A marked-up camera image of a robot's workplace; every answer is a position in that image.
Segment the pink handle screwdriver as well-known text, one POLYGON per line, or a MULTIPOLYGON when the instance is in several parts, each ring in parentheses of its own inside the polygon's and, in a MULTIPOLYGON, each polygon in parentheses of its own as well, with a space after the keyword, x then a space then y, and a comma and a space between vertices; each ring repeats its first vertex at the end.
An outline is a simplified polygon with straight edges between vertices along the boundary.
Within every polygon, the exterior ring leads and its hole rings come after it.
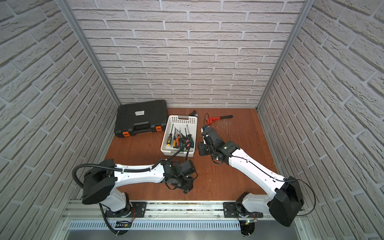
POLYGON ((191 144, 190 144, 190 138, 188 137, 188 134, 187 134, 187 129, 185 128, 185 141, 186 141, 186 148, 190 147, 191 144))

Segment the yellow handle screwdriver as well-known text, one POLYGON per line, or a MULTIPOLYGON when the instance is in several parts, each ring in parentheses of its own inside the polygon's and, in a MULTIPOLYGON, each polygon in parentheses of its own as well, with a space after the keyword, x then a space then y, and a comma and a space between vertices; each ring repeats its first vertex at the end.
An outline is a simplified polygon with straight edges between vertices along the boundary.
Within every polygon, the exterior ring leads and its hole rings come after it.
POLYGON ((174 136, 173 136, 173 148, 174 148, 174 149, 178 149, 178 148, 179 148, 179 144, 178 144, 178 142, 177 142, 176 130, 174 130, 174 136))

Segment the black yellow dotted screwdriver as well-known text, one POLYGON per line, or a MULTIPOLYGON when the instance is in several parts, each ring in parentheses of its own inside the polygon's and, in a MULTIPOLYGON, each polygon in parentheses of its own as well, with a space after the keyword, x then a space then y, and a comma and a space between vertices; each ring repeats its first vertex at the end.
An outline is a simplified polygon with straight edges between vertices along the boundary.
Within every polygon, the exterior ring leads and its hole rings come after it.
POLYGON ((174 125, 172 125, 170 134, 169 134, 169 136, 167 138, 167 145, 168 146, 171 146, 171 143, 172 143, 172 140, 173 140, 173 127, 174 127, 174 125))

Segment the long orange screwdriver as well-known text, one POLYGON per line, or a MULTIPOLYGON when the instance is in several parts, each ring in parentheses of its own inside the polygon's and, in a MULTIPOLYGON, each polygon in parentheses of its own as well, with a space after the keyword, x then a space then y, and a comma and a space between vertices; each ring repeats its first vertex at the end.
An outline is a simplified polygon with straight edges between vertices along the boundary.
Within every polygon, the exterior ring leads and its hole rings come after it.
POLYGON ((175 130, 176 130, 176 135, 177 135, 177 142, 178 142, 179 148, 180 148, 180 138, 181 138, 181 135, 180 135, 180 132, 177 129, 175 129, 175 130))

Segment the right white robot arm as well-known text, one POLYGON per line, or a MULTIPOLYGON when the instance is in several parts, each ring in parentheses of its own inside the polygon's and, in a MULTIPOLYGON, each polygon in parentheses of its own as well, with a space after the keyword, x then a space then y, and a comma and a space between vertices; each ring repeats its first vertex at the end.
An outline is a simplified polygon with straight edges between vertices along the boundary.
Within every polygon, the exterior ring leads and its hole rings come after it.
POLYGON ((249 156, 232 141, 224 142, 217 131, 204 125, 201 129, 203 141, 199 143, 199 155, 210 156, 217 165, 226 164, 250 178, 266 193, 260 197, 244 192, 235 203, 234 215, 238 218, 258 218, 270 214, 278 223, 289 227, 300 216, 305 204, 301 179, 281 176, 249 156))

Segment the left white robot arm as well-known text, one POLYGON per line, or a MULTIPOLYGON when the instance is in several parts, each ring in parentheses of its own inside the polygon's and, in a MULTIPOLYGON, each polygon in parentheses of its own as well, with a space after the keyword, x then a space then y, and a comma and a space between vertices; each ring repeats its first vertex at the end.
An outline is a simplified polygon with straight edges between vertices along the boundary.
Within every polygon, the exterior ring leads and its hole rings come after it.
POLYGON ((84 205, 98 204, 113 213, 129 212, 132 208, 129 196, 119 191, 119 187, 142 183, 165 184, 170 190, 180 189, 185 194, 193 189, 197 170, 189 159, 182 163, 173 161, 179 152, 153 165, 126 166, 115 164, 113 159, 99 164, 81 164, 73 168, 72 177, 83 190, 84 205))

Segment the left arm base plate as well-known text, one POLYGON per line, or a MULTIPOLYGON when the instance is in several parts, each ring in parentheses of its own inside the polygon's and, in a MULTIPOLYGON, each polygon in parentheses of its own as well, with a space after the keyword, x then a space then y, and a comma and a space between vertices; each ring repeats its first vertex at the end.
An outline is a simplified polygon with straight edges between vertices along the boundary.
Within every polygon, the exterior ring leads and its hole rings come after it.
POLYGON ((107 218, 133 218, 135 213, 136 218, 143 218, 146 212, 146 207, 146 202, 129 202, 124 209, 117 212, 107 209, 105 215, 107 218))

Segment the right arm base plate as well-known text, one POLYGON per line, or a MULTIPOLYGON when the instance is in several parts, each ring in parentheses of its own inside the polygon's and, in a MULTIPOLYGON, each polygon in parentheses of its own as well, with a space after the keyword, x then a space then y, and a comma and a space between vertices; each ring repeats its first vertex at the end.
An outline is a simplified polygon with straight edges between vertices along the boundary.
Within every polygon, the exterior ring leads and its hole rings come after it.
POLYGON ((264 214, 259 212, 249 212, 241 203, 237 202, 224 202, 224 216, 225 218, 263 218, 264 214))

